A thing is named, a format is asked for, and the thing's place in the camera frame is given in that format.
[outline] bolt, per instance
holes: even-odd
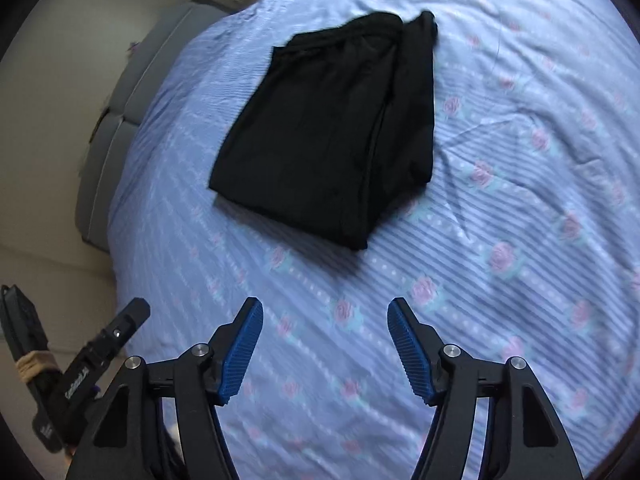
[[[512,357],[510,363],[516,370],[522,370],[527,367],[527,362],[522,357]]]
[[[207,355],[209,353],[209,345],[207,345],[206,343],[198,343],[197,345],[193,345],[191,347],[191,353],[196,357]]]
[[[445,345],[444,353],[449,357],[458,357],[460,355],[460,348],[455,345]]]
[[[142,359],[140,359],[140,357],[138,357],[137,355],[134,355],[134,356],[130,357],[129,359],[127,359],[126,361],[124,361],[124,365],[129,370],[134,370],[134,369],[136,369],[136,368],[138,368],[140,366],[141,362],[142,362]]]

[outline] black pants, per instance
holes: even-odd
[[[209,187],[352,249],[389,203],[431,179],[430,12],[386,12],[299,34],[231,127]]]

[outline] bed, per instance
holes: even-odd
[[[207,189],[273,46],[425,9],[439,29],[433,178],[366,251]],[[409,478],[432,412],[386,331],[404,296],[474,356],[525,357],[594,471],[640,411],[639,59],[609,0],[261,0],[219,17],[178,56],[103,199],[118,304],[152,306],[128,351],[175,358],[257,296],[264,329],[220,410],[241,478]],[[481,402],[466,479],[485,423]]]

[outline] blue rubber fingertip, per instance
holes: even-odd
[[[389,304],[386,323],[414,394],[429,403],[435,395],[431,381],[431,365],[395,301]]]
[[[256,301],[222,364],[222,381],[218,395],[223,404],[228,403],[229,399],[240,391],[242,379],[262,331],[263,319],[262,304]]]

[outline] tan elastic band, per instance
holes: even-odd
[[[45,370],[60,370],[56,358],[47,350],[32,350],[18,359],[15,367],[23,383],[28,383]]]

